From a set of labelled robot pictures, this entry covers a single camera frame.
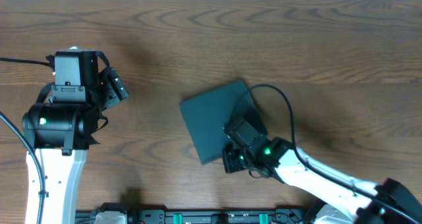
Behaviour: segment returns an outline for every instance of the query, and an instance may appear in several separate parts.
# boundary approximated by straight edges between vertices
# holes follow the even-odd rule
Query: tabletop
[[[130,98],[105,111],[78,210],[309,207],[315,197],[221,160],[201,166],[184,99],[242,79],[290,99],[298,145],[360,179],[391,177],[422,201],[422,0],[0,0],[0,57],[97,49]],[[19,128],[48,68],[0,62],[0,108]],[[253,92],[269,136],[289,139],[273,91]],[[0,124],[0,223],[22,223],[25,149]]]

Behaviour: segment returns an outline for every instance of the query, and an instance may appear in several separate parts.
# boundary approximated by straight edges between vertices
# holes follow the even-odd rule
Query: wood grain surface
[[[130,93],[94,135],[102,144],[88,153],[79,210],[309,206],[310,194],[275,180],[200,166],[178,105],[241,78],[285,91],[312,156],[397,179],[422,201],[422,0],[0,0],[0,57],[43,61],[74,45],[103,51]],[[0,70],[0,108],[20,127],[53,75]],[[282,99],[254,98],[270,135],[288,138]],[[0,223],[22,223],[25,150],[0,129]]]

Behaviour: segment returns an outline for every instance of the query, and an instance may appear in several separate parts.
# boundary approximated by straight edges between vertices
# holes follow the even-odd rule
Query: green clip
[[[267,213],[259,214],[259,224],[268,224],[268,214]]]
[[[182,215],[181,214],[173,215],[173,224],[182,224]]]

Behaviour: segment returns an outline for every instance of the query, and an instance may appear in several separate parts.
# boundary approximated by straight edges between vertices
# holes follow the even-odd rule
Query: wooden table
[[[0,0],[0,57],[43,61],[102,50],[130,98],[105,112],[80,180],[79,210],[103,202],[176,208],[309,206],[273,179],[201,166],[179,102],[242,78],[290,98],[299,145],[362,179],[403,182],[422,201],[422,0]],[[49,69],[0,63],[4,114],[20,127]],[[271,136],[286,106],[254,93]],[[0,222],[22,223],[25,149],[0,125]]]

